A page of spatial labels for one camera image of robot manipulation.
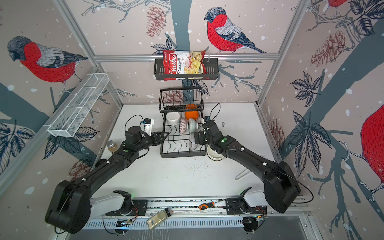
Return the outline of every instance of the screwdriver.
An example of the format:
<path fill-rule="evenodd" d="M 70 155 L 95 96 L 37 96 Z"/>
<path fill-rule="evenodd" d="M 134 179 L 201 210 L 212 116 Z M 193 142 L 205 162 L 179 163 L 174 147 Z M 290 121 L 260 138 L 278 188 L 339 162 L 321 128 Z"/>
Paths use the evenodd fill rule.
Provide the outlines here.
<path fill-rule="evenodd" d="M 222 201 L 217 201 L 217 202 L 207 202 L 199 205 L 200 210 L 205 210 L 207 208 L 215 206 L 215 203 L 222 202 Z"/>

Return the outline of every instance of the wall-mounted shelf basket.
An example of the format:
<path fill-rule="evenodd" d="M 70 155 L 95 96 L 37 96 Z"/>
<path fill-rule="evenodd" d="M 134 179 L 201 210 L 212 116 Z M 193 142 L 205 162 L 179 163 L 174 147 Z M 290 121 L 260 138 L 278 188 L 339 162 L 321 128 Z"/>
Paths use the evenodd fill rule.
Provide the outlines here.
<path fill-rule="evenodd" d="M 73 99 L 52 123 L 48 132 L 55 137 L 73 137 L 85 117 L 109 82 L 105 73 L 88 75 L 87 82 L 77 93 L 71 93 Z"/>
<path fill-rule="evenodd" d="M 184 133 L 180 133 L 179 124 L 169 125 L 166 119 L 167 113 L 171 112 L 179 112 L 181 118 L 185 118 L 185 112 L 191 111 L 191 109 L 186 109 L 187 105 L 194 104 L 197 108 L 194 108 L 193 111 L 199 113 L 196 120 L 199 127 L 196 132 L 202 131 L 204 102 L 203 94 L 198 89 L 200 88 L 166 88 L 160 90 L 159 109 L 164 114 L 163 132 L 169 132 L 168 137 L 160 147 L 162 158 L 204 156 L 206 154 L 205 145 L 197 145 L 194 150 L 190 150 L 190 146 L 194 142 L 194 134 L 190 133 L 190 127 Z"/>
<path fill-rule="evenodd" d="M 203 64 L 207 73 L 205 74 L 164 74 L 163 59 L 155 59 L 154 74 L 156 80 L 164 80 L 165 78 L 176 78 L 176 80 L 184 80 L 188 78 L 202 80 L 216 80 L 218 78 L 218 60 L 217 58 L 203 58 Z"/>

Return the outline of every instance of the black dish rack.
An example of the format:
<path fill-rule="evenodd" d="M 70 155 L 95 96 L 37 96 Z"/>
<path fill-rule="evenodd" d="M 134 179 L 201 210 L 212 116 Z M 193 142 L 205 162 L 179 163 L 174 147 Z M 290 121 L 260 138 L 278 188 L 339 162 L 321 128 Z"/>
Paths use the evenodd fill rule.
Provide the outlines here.
<path fill-rule="evenodd" d="M 179 78 L 178 80 L 194 78 L 205 80 L 216 80 L 218 78 L 218 60 L 217 58 L 203 58 L 203 64 L 207 73 L 199 74 L 164 74 L 165 69 L 162 58 L 155 59 L 155 67 L 153 73 L 156 80 L 164 80 L 165 78 Z"/>
<path fill-rule="evenodd" d="M 169 132 L 168 137 L 160 147 L 162 158 L 171 157 L 193 157 L 205 156 L 205 145 L 197 145 L 195 150 L 190 150 L 190 127 L 182 134 L 179 133 L 179 124 L 172 126 L 167 123 L 167 113 L 179 112 L 181 118 L 185 118 L 185 112 L 188 104 L 195 104 L 199 112 L 197 122 L 199 124 L 196 132 L 202 131 L 202 117 L 204 110 L 203 94 L 199 91 L 201 88 L 165 88 L 160 90 L 159 110 L 163 114 L 163 132 Z"/>

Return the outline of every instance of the jar lid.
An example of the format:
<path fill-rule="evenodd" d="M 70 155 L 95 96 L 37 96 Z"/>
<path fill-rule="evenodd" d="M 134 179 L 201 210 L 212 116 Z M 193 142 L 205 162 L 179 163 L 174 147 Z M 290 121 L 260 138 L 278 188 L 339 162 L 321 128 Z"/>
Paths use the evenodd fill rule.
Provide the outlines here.
<path fill-rule="evenodd" d="M 107 142 L 107 147 L 113 147 L 115 144 L 116 144 L 116 143 L 115 143 L 114 141 L 109 140 L 109 141 Z"/>

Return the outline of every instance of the white table surface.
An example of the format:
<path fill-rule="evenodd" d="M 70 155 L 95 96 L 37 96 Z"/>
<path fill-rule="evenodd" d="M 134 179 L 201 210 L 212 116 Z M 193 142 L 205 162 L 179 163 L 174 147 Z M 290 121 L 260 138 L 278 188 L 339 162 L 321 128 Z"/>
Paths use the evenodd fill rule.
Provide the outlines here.
<path fill-rule="evenodd" d="M 204 104 L 203 115 L 209 115 L 214 106 Z M 124 125 L 135 114 L 155 119 L 152 132 L 162 131 L 163 119 L 158 105 L 124 105 L 109 139 L 120 145 L 125 140 Z M 139 116 L 134 117 L 128 122 L 127 129 L 138 126 L 140 121 Z M 273 161 L 253 103 L 222 103 L 215 122 L 224 136 L 234 137 L 244 147 Z M 106 148 L 102 158 L 108 159 L 111 155 Z M 235 177 L 243 170 L 244 166 L 229 158 L 221 161 L 213 161 L 207 155 L 161 158 L 160 146 L 151 146 L 146 156 L 117 173 L 93 197 L 108 195 L 114 190 L 128 191 L 132 197 L 233 196 L 248 187 L 263 186 L 262 181 L 253 173 L 236 181 Z"/>

